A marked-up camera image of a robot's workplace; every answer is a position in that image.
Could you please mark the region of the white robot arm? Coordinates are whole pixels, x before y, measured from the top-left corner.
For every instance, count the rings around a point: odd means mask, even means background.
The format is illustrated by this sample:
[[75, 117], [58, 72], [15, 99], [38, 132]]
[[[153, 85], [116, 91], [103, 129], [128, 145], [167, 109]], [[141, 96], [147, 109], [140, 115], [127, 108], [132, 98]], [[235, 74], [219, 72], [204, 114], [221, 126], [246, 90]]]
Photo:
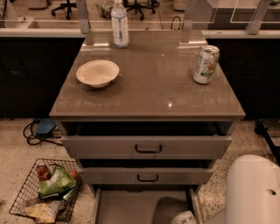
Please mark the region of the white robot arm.
[[238, 157], [224, 178], [211, 178], [202, 191], [216, 199], [223, 193], [224, 207], [206, 222], [187, 210], [170, 224], [280, 224], [280, 167], [266, 157]]

